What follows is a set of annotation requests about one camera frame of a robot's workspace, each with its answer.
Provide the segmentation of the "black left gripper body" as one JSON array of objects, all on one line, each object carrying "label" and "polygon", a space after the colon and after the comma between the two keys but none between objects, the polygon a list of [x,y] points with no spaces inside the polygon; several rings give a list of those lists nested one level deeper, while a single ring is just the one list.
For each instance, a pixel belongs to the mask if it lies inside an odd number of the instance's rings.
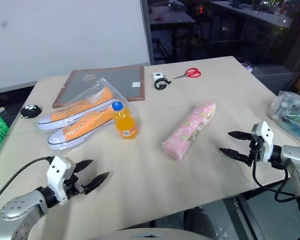
[{"label": "black left gripper body", "polygon": [[63,187],[67,198],[73,198],[85,192],[85,188],[78,184],[78,177],[74,173],[63,182]]}]

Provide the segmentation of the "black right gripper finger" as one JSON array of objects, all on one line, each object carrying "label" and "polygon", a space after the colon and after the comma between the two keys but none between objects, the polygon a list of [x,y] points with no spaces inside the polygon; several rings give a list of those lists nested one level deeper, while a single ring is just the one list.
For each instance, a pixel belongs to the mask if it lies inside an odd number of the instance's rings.
[{"label": "black right gripper finger", "polygon": [[226,155],[227,157],[248,164],[249,157],[239,153],[238,151],[229,149],[229,148],[219,148],[219,150]]},{"label": "black right gripper finger", "polygon": [[242,131],[231,131],[228,133],[231,137],[238,139],[238,140],[243,140],[243,141],[251,141],[252,140],[252,134],[248,132],[242,132]]}]

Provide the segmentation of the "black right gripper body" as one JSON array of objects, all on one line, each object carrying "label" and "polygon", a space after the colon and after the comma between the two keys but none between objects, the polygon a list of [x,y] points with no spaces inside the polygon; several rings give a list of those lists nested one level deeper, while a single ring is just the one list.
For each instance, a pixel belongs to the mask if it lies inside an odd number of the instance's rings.
[{"label": "black right gripper body", "polygon": [[247,160],[247,165],[252,166],[260,158],[259,151],[262,149],[264,140],[261,136],[258,136],[256,139],[252,138],[249,144],[249,155]]}]

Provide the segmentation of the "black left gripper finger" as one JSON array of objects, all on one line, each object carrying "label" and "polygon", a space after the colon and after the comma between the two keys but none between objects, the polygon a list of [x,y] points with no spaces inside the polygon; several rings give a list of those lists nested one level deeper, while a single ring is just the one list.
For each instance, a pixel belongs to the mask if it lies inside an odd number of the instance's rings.
[{"label": "black left gripper finger", "polygon": [[93,178],[91,182],[83,186],[83,193],[88,195],[90,192],[98,188],[109,176],[110,172],[105,172]]},{"label": "black left gripper finger", "polygon": [[86,159],[86,160],[82,160],[80,162],[78,162],[76,165],[75,165],[75,168],[73,170],[74,173],[78,173],[82,170],[84,170],[88,165],[90,165],[91,163],[93,162],[92,159]]}]

